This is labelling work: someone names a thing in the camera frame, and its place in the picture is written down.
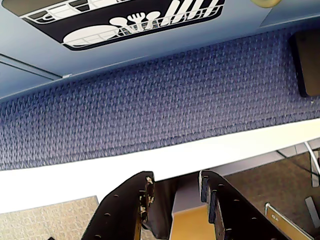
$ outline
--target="blue textured fabric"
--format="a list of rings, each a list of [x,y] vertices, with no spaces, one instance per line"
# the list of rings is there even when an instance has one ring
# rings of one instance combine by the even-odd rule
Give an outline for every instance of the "blue textured fabric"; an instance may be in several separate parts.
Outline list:
[[[4,102],[0,169],[115,156],[318,118],[320,98],[300,97],[287,42],[303,28],[80,76]]]

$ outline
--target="light blue panel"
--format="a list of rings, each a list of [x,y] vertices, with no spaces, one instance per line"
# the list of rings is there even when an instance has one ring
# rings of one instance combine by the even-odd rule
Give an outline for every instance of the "light blue panel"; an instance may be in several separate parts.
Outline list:
[[[0,63],[0,98],[51,81],[46,77]]]
[[[320,0],[282,0],[262,23],[262,27],[320,16]]]
[[[253,35],[270,10],[250,0],[226,0],[221,16],[207,22],[71,51],[0,6],[0,52],[58,75],[77,74]]]

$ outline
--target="black and white sign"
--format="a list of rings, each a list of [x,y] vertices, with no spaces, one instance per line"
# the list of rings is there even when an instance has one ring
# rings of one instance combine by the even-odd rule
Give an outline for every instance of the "black and white sign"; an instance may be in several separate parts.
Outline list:
[[[23,1],[3,0],[2,5],[74,51],[212,20],[221,15],[225,3],[225,0],[30,0],[26,6]]]

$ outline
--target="fork icon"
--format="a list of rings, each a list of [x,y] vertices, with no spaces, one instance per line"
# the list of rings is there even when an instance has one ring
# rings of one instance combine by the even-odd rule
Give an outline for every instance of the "fork icon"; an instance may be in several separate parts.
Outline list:
[[[144,28],[142,27],[142,20],[145,19],[146,14],[144,12],[138,12],[138,13],[134,13],[132,15],[129,15],[127,18],[128,20],[130,20],[131,22],[136,23],[136,27],[138,32],[143,32]]]

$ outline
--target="spoon icon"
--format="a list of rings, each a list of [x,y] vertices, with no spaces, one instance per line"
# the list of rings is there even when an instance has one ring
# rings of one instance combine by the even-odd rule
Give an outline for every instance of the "spoon icon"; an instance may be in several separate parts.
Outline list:
[[[109,21],[112,25],[115,25],[115,26],[120,26],[120,27],[123,27],[125,29],[127,29],[131,34],[134,34],[136,33],[136,30],[133,29],[132,27],[128,26],[128,20],[124,17],[114,17],[114,18],[111,18],[110,21]]]
[[[146,19],[149,20],[147,26],[145,27],[144,30],[149,30],[149,29],[152,29],[154,26],[153,26],[153,21],[155,19],[157,19],[158,17],[160,16],[160,12],[159,11],[152,11],[152,12],[149,12],[147,14],[147,16],[145,17]]]

